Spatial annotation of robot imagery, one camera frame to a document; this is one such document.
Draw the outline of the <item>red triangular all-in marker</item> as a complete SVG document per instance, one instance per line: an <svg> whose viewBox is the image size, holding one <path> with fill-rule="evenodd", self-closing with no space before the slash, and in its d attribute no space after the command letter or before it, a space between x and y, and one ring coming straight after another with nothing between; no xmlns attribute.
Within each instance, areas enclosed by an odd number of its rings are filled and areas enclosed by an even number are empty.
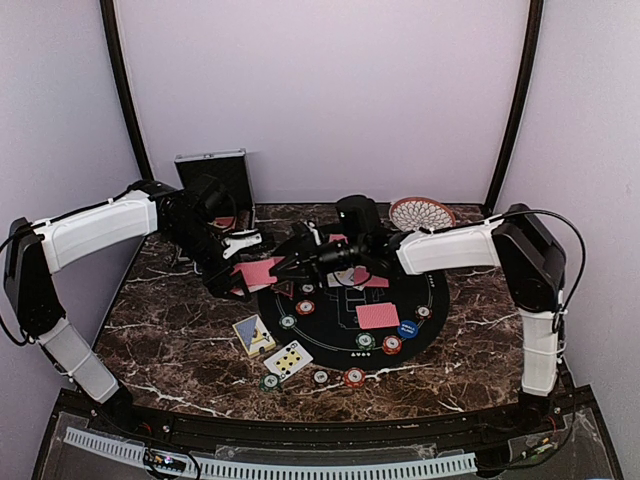
<svg viewBox="0 0 640 480"><path fill-rule="evenodd" d="M277 282L271 286L271 289L279 295L283 295L289 299L294 297L295 284L291 280Z"/></svg>

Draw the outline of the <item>red card deck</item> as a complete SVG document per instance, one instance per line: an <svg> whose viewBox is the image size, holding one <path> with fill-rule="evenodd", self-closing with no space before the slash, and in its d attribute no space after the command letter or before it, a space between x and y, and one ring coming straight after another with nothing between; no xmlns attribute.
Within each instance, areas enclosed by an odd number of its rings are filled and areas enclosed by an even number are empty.
<svg viewBox="0 0 640 480"><path fill-rule="evenodd" d="M269 270L282 260L282 257L270 257L265 260L241 262L235 265L234 272L240 272L248 290L253 293L278 282Z"/></svg>

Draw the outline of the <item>red chips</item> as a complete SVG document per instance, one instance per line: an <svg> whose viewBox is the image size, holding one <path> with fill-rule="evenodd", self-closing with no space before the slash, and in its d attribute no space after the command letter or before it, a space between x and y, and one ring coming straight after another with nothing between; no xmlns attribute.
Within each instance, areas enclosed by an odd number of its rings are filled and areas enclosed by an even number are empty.
<svg viewBox="0 0 640 480"><path fill-rule="evenodd" d="M311 300L302 300L296 304L296 312L300 315L309 315L315 310L315 304Z"/></svg>
<svg viewBox="0 0 640 480"><path fill-rule="evenodd" d="M395 336L389 335L382 342L382 350L387 355L397 355L402 349L402 340Z"/></svg>

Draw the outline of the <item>ace of spades card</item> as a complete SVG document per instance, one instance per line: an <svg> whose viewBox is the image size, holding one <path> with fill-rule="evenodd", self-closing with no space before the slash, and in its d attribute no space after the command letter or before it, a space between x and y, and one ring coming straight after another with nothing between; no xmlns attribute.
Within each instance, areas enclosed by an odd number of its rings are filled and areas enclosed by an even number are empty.
<svg viewBox="0 0 640 480"><path fill-rule="evenodd" d="M338 288L344 285L341 272L332 272L327 275L327 285L329 288Z"/></svg>

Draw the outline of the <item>green chips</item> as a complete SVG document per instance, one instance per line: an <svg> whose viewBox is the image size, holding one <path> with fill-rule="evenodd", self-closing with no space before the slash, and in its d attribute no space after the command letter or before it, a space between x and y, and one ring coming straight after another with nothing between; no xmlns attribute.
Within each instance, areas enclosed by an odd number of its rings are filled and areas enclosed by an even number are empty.
<svg viewBox="0 0 640 480"><path fill-rule="evenodd" d="M375 348L375 337L368 332L360 332L356 336L356 345L360 350L369 351Z"/></svg>
<svg viewBox="0 0 640 480"><path fill-rule="evenodd" d="M285 330L293 329L296 326L297 319L293 315L284 315L279 320L279 325Z"/></svg>

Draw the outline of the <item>red card aloft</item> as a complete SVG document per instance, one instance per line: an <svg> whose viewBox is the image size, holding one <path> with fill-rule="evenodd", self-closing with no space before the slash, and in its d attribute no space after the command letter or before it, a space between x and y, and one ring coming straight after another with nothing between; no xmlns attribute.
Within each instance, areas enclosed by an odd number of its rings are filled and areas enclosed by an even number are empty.
<svg viewBox="0 0 640 480"><path fill-rule="evenodd" d="M364 287L365 288L388 288L389 280L386 278L374 276L364 284Z"/></svg>

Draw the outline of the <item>six of spades card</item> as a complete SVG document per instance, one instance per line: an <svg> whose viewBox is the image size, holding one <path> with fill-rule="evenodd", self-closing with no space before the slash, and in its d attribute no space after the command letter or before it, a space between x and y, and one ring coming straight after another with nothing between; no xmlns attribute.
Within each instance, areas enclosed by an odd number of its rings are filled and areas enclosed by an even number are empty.
<svg viewBox="0 0 640 480"><path fill-rule="evenodd" d="M298 341L292 341L267 358L263 364L270 373L285 381L312 361L312 355Z"/></svg>

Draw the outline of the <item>green poker chip stack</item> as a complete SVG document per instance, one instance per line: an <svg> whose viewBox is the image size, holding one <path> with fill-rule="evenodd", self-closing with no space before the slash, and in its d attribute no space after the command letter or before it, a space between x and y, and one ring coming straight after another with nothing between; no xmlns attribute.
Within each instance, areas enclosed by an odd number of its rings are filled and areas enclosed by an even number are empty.
<svg viewBox="0 0 640 480"><path fill-rule="evenodd" d="M273 392L280 389L280 378L277 374L268 373L261 377L259 388L263 392Z"/></svg>

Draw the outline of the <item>black-red 100 chip stack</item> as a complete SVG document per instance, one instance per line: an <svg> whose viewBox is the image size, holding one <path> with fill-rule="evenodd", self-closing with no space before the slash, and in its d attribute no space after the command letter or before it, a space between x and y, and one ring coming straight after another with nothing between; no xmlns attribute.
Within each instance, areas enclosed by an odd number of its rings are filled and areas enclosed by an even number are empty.
<svg viewBox="0 0 640 480"><path fill-rule="evenodd" d="M316 384L322 385L325 384L329 380L329 375L324 370L317 370L313 374L313 381Z"/></svg>

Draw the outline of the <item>red-gold 5 chip stack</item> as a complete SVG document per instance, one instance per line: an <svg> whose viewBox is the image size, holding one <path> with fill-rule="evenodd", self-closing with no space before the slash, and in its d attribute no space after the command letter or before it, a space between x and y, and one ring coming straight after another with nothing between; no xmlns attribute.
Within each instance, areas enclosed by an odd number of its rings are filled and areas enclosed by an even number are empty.
<svg viewBox="0 0 640 480"><path fill-rule="evenodd" d="M360 368L352 367L344 372L343 381L349 388L361 388L366 381L366 373Z"/></svg>

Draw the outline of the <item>blue small blind button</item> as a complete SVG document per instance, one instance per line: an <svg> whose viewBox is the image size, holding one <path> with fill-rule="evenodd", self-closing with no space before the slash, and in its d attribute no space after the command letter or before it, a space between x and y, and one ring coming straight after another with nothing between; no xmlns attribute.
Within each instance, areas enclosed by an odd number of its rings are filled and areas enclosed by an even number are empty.
<svg viewBox="0 0 640 480"><path fill-rule="evenodd" d="M413 339L419 334L419 326L410 320L403 320L397 327L398 335L403 339Z"/></svg>

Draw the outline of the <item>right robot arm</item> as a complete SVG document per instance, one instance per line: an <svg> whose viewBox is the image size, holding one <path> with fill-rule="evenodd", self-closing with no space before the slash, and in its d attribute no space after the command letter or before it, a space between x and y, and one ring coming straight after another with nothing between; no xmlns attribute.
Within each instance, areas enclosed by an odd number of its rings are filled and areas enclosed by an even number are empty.
<svg viewBox="0 0 640 480"><path fill-rule="evenodd" d="M328 242L318 227L298 223L297 248L270 275L321 286L329 274L355 266L386 278L500 268L523 324L521 390L531 395L511 410L510 424L530 434L545 422L549 405L542 397L556 384L564 316L575 293L565 286L565 250L541 221L546 211L518 203L466 225L403 232L383 227L375 201L364 195L344 197L335 208L344 240Z"/></svg>

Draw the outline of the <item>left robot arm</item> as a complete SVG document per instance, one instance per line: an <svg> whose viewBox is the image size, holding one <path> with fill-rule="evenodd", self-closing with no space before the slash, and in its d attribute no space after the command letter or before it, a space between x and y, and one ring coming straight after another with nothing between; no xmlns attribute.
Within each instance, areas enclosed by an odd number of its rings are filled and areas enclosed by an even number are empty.
<svg viewBox="0 0 640 480"><path fill-rule="evenodd" d="M2 244L4 290L23 336L18 345L39 345L63 374L103 405L103 421L120 436L140 429L140 412L124 400L126 388L68 320L52 277L97 252L160 232L196 264L211 295L247 300L249 287L235 266L239 253L263 238L257 229L225 233L215 228L218 209L230 198L211 176L185 189L140 180L97 204L11 224Z"/></svg>

